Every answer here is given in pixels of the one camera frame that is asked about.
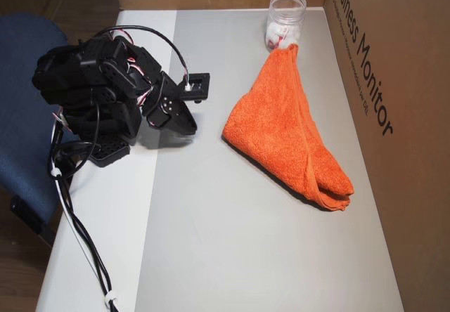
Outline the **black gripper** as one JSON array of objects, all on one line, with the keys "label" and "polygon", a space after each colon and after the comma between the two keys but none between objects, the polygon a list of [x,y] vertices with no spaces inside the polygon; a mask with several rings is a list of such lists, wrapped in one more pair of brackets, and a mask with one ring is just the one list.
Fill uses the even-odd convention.
[{"label": "black gripper", "polygon": [[151,92],[145,101],[145,118],[154,129],[169,129],[182,136],[196,133],[196,122],[181,99],[185,79],[175,83],[165,72],[161,72],[156,90]]}]

